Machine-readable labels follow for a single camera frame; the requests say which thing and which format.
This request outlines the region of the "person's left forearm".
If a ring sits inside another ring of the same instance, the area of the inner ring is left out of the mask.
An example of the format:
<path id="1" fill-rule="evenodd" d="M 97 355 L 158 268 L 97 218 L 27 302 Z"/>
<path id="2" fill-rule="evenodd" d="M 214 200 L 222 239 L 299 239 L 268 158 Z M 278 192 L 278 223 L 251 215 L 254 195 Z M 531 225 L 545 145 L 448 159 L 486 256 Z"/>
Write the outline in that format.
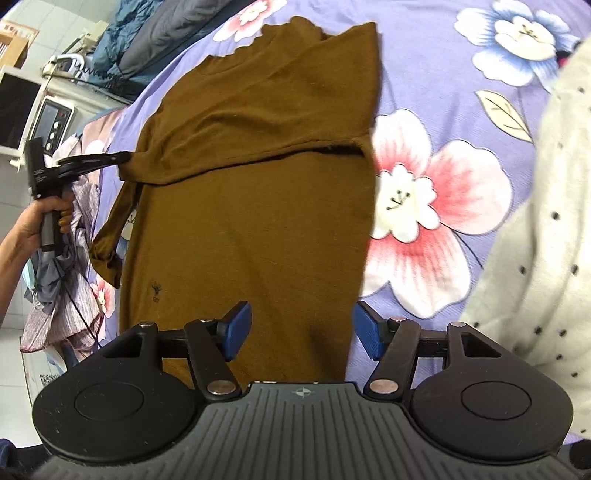
<path id="1" fill-rule="evenodd" d="M 22 236 L 11 231 L 3 239 L 0 251 L 0 316 L 4 321 L 23 267 L 31 256 Z"/>

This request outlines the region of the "person's left hand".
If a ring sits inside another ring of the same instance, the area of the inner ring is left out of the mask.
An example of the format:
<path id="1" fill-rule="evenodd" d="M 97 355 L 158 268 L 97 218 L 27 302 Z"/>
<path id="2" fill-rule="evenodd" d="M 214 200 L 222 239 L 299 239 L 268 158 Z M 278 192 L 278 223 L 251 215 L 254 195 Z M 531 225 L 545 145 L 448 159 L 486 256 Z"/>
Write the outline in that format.
<path id="1" fill-rule="evenodd" d="M 1 258 L 15 261 L 30 257 L 40 248 L 41 225 L 46 214 L 57 214 L 58 231 L 70 232 L 73 213 L 73 197 L 47 197 L 34 200 L 19 216 L 16 223 L 1 243 Z"/>

